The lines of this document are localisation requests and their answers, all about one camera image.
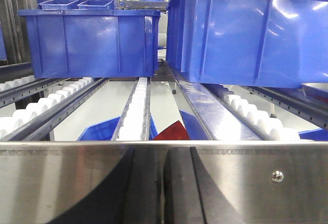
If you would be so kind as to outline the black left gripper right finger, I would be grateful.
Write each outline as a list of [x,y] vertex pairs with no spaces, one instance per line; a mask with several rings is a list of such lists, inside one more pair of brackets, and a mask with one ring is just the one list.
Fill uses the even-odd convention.
[[194,147],[168,150],[163,183],[165,223],[244,223]]

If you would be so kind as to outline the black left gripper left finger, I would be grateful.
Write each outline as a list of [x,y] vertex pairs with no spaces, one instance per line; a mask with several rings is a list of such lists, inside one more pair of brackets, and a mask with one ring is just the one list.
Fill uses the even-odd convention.
[[157,152],[129,148],[111,173],[51,223],[160,223]]

